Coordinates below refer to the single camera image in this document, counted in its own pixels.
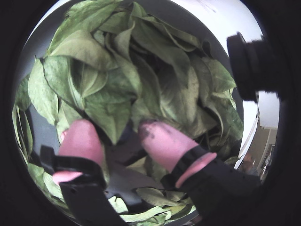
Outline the gripper finger with pink tip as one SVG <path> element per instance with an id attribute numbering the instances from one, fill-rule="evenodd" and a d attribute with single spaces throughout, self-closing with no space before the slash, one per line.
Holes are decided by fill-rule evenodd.
<path id="1" fill-rule="evenodd" d="M 144 121 L 138 134 L 148 155 L 168 171 L 164 186 L 186 193 L 203 221 L 239 221 L 251 209 L 257 176 L 235 170 L 163 122 Z"/>
<path id="2" fill-rule="evenodd" d="M 51 147 L 40 148 L 42 167 L 59 185 L 66 205 L 82 226 L 125 226 L 104 193 L 103 160 L 97 131 L 84 119 L 74 121 L 63 133 L 58 154 Z"/>

